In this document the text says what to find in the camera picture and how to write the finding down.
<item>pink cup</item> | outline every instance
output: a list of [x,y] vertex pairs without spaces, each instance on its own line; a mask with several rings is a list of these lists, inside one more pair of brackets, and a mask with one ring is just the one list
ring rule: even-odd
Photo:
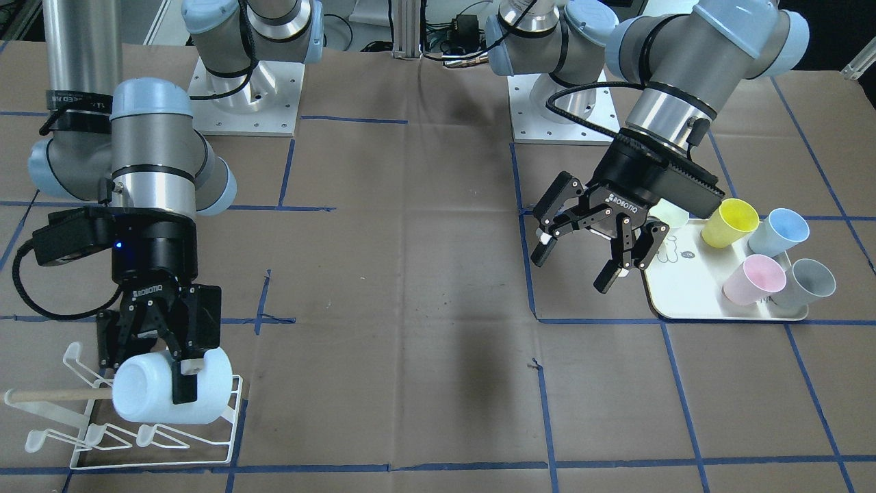
[[724,283],[724,296],[745,306],[785,289],[785,271],[766,255],[746,258]]

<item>robotiq logo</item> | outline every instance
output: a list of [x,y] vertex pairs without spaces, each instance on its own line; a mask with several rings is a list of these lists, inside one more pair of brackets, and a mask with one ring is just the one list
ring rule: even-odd
[[161,284],[158,284],[156,286],[150,286],[149,288],[146,288],[146,289],[134,291],[134,297],[135,298],[136,297],[144,297],[146,295],[151,295],[152,293],[157,293],[157,292],[163,291],[163,290],[164,290],[164,286],[162,286]]
[[605,199],[605,202],[613,202],[613,203],[623,207],[624,209],[631,211],[633,214],[639,212],[638,207],[636,207],[633,204],[630,204],[629,202],[626,202],[626,200],[620,198],[619,196],[614,196],[614,194],[609,194],[608,198]]

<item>green cup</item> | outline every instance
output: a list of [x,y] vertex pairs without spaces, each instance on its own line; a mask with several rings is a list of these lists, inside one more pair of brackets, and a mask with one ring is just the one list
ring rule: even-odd
[[758,229],[758,212],[746,201],[728,198],[706,221],[703,241],[713,248],[728,247],[732,242]]

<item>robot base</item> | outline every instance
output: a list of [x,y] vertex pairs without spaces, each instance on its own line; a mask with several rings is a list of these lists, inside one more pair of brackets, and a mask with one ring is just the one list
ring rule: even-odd
[[[559,124],[541,116],[529,97],[540,75],[513,75],[508,77],[508,98],[511,102],[511,124],[514,142],[528,144],[567,144],[578,146],[608,146],[611,137],[594,132],[578,124]],[[605,74],[599,76],[605,81]],[[608,89],[597,90],[597,101],[587,121],[618,132],[620,124],[614,102]]]
[[[276,103],[253,113],[229,113],[213,101],[192,101],[195,130],[204,135],[294,136],[304,65],[283,61],[260,63],[277,79]],[[188,85],[188,94],[209,94],[207,70],[200,59]]]

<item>blue cup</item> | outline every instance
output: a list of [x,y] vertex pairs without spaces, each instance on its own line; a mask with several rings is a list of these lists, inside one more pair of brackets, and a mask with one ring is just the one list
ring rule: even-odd
[[808,237],[806,219],[790,209],[776,209],[749,237],[748,247],[756,254],[774,257]]

